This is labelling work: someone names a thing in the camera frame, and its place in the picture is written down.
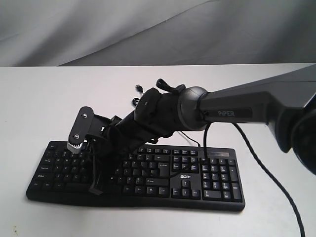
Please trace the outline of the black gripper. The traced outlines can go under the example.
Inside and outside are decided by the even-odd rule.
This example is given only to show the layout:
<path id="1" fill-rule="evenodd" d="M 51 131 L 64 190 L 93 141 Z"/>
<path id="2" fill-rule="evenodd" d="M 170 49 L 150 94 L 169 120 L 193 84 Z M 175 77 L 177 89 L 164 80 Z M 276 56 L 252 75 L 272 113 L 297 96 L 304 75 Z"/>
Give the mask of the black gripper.
<path id="1" fill-rule="evenodd" d="M 89 192 L 103 195 L 103 173 L 113 173 L 130 153 L 145 143 L 156 141 L 158 136 L 137 123 L 133 118 L 124 118 L 103 130 L 103 139 L 90 145 L 92 183 Z"/>

